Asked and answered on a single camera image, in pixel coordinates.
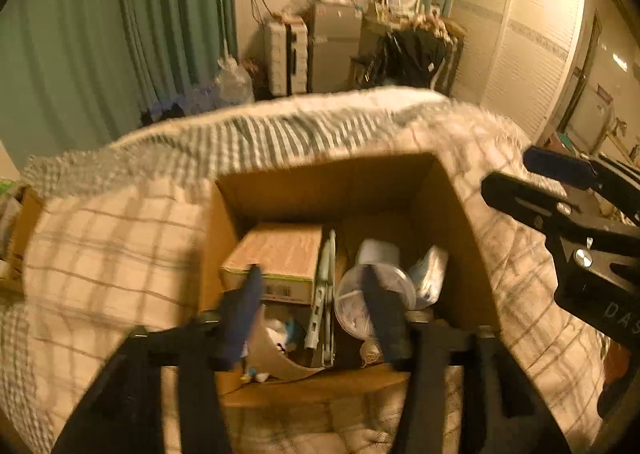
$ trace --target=clear plastic bag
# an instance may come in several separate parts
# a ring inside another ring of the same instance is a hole
[[[220,97],[233,106],[253,103],[254,87],[249,73],[231,56],[220,57],[218,65],[220,73],[217,74],[215,83]]]

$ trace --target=white sliding wardrobe door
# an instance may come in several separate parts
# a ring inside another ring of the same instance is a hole
[[[507,23],[480,104],[536,140],[568,77],[584,0],[509,0]]]
[[[507,0],[453,0],[450,16],[466,28],[452,96],[479,104],[500,39]]]

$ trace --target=cable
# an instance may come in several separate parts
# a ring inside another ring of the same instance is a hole
[[[260,5],[258,4],[258,1],[257,0],[249,0],[249,1],[251,2],[251,15],[254,18],[254,21],[257,22],[258,24],[264,24],[264,21],[262,20],[262,14],[260,13]],[[264,7],[267,9],[267,12],[269,12],[269,15],[271,15],[271,18],[275,18],[275,15],[273,15],[273,12],[267,5],[267,2],[265,0],[261,0],[261,1]]]

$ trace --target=round plastic lid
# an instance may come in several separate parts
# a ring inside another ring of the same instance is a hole
[[[407,309],[415,307],[415,289],[411,280],[397,266],[375,264],[380,284],[387,290],[397,291]],[[361,288],[363,264],[348,270],[335,288],[335,317],[351,336],[366,340],[374,336],[373,324],[364,302]]]

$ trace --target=bed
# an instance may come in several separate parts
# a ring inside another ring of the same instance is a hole
[[[95,152],[33,158],[23,177],[47,205],[25,256],[26,299],[1,307],[2,410],[33,453],[50,452],[128,329],[166,328],[194,311],[202,220],[217,175],[420,148],[439,156],[464,203],[505,344],[572,450],[583,452],[600,427],[606,340],[553,303],[544,237],[489,209],[479,194],[495,169],[561,192],[524,169],[528,144],[507,119],[394,87],[229,108],[168,120]],[[172,372],[165,375],[167,452],[178,452]],[[446,452],[456,452],[462,398],[454,373],[448,383]],[[328,405],[229,410],[226,419],[238,452],[386,452],[403,399],[404,387],[394,386]]]

